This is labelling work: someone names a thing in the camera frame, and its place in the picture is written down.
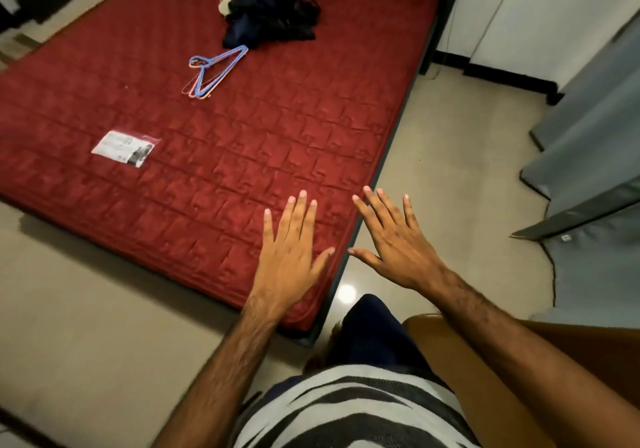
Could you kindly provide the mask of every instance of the blue clothes hanger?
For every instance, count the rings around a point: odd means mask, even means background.
[[[230,51],[226,51],[218,56],[214,56],[211,59],[203,57],[203,56],[193,56],[189,59],[189,67],[199,67],[200,72],[198,75],[193,78],[189,84],[187,84],[183,90],[183,94],[188,94],[190,97],[195,97],[198,99],[204,99],[211,95],[213,90],[220,84],[220,82],[228,75],[229,72],[234,68],[234,66],[244,57],[245,54],[249,51],[249,48],[246,46],[238,46],[235,49],[231,49]],[[231,63],[227,66],[227,68],[220,72],[217,76],[203,82],[204,74],[208,68],[216,64],[230,56],[236,55],[235,59],[231,61]]]

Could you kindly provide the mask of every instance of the bed frame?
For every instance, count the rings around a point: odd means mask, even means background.
[[[411,90],[411,88],[413,87],[413,83],[415,82],[418,74],[425,75],[427,73],[431,62],[433,61],[433,55],[436,52],[436,48],[438,47],[438,43],[440,42],[442,33],[444,32],[444,27],[447,25],[447,21],[449,20],[449,15],[451,14],[451,9],[453,8],[454,2],[455,0],[439,0],[438,9],[436,11],[436,18],[434,19],[433,24],[431,25],[431,29],[429,30],[429,38],[422,52],[420,66],[418,66],[418,69],[416,69],[415,76],[413,77],[413,81],[411,86],[409,87],[409,90]],[[409,93],[407,93],[407,96],[405,96],[404,98],[404,103],[402,105],[400,113],[398,114],[396,123],[394,124],[394,129],[391,132],[391,136],[389,137],[387,146],[385,147],[385,150],[382,154],[380,163],[378,164],[378,168],[376,169],[373,179],[371,180],[370,185],[372,188],[378,182],[378,177],[380,177],[380,171],[382,170],[382,166],[385,164],[385,160],[387,159],[389,148],[391,147],[391,143],[393,142],[394,136],[396,134],[398,124],[402,118],[402,114],[404,112],[404,107],[406,106],[408,97]],[[348,247],[352,247],[355,244],[356,237],[358,236],[358,231],[360,230],[361,225],[362,218],[359,218],[356,222],[356,227],[353,229],[353,234],[351,234],[351,239],[349,240]],[[316,320],[311,328],[308,331],[298,331],[281,327],[278,329],[278,331],[282,335],[288,337],[289,339],[292,339],[294,342],[300,344],[301,346],[313,347],[313,345],[316,343],[316,340],[320,336],[320,333],[322,332],[324,321],[326,320],[326,316],[329,313],[329,308],[331,307],[333,297],[335,296],[335,292],[338,289],[338,285],[340,284],[340,279],[342,278],[342,274],[344,273],[344,268],[347,265],[348,259],[348,254],[345,254],[340,261],[340,265],[336,270],[333,282],[327,292],[323,305],[320,308]]]

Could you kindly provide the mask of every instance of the pile of clothes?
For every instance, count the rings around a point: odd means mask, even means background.
[[[255,49],[261,42],[313,40],[320,15],[316,0],[222,0],[229,27],[222,44]]]

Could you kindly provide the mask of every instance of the quilted mattress surface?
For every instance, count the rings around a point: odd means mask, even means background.
[[[107,0],[0,75],[5,200],[241,308],[264,208],[317,199],[337,254],[285,316],[306,331],[394,130],[437,0],[317,0],[317,39],[249,51],[205,100],[193,55],[223,51],[218,0]],[[92,154],[110,130],[159,140],[137,169]]]

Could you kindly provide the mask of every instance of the black and white striped shirt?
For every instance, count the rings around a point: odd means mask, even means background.
[[[479,446],[456,396],[432,372],[370,365],[300,380],[255,403],[236,433],[234,448]]]

